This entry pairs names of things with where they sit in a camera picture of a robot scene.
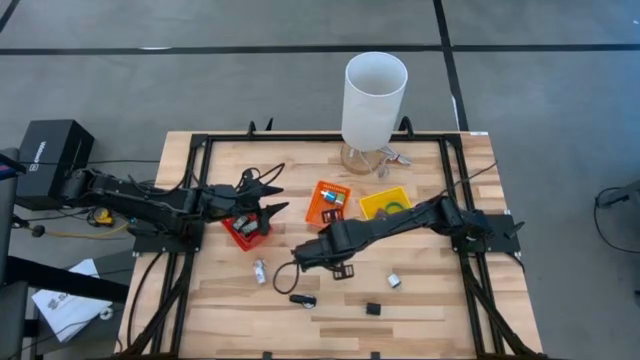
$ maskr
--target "wooden table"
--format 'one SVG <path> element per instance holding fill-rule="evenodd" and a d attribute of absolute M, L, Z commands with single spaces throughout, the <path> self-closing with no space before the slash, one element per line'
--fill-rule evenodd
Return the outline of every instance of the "wooden table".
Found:
<path fill-rule="evenodd" d="M 171 187 L 180 180 L 191 135 L 167 135 L 157 186 Z M 470 175 L 495 161 L 489 136 L 462 133 L 461 138 Z M 270 238 L 249 252 L 243 252 L 220 224 L 207 226 L 202 250 L 195 258 L 180 357 L 259 358 L 263 351 L 290 358 L 368 358 L 372 351 L 381 352 L 383 358 L 475 356 L 458 257 L 448 237 L 427 229 L 379 241 L 358 253 L 349 261 L 356 271 L 352 279 L 334 281 L 329 271 L 320 268 L 302 274 L 295 293 L 314 295 L 318 299 L 314 309 L 290 303 L 287 296 L 273 290 L 270 282 L 266 286 L 257 284 L 255 259 L 265 260 L 271 280 L 275 269 L 292 259 L 291 248 L 316 237 L 318 229 L 310 228 L 304 217 L 318 180 L 350 187 L 352 197 L 346 216 L 357 218 L 362 218 L 358 199 L 366 195 L 403 186 L 415 204 L 445 186 L 436 143 L 392 143 L 394 149 L 412 158 L 413 165 L 393 165 L 390 175 L 383 179 L 347 172 L 340 163 L 341 145 L 214 144 L 209 183 L 236 184 L 245 168 L 255 166 L 264 172 L 285 162 L 282 175 L 273 183 L 284 192 L 264 198 L 262 203 L 290 204 L 272 219 L 274 232 Z M 453 149 L 450 154 L 455 159 Z M 455 161 L 452 167 L 457 174 Z M 488 213 L 502 213 L 507 208 L 497 168 L 474 178 L 471 185 L 477 208 Z M 123 342 L 133 294 L 152 258 L 153 254 L 146 254 L 137 259 L 120 328 Z M 141 291 L 134 337 L 158 306 L 166 258 L 163 255 L 156 263 Z M 498 309 L 525 344 L 542 351 L 522 269 L 503 254 L 487 254 L 487 260 Z M 402 280 L 398 289 L 391 289 L 387 283 L 392 272 Z M 291 267 L 283 271 L 278 282 L 286 288 L 292 279 Z M 366 302 L 382 304 L 382 315 L 366 315 Z M 491 351 L 486 314 L 478 307 L 486 348 Z M 167 317 L 164 350 L 169 347 L 174 310 Z"/>

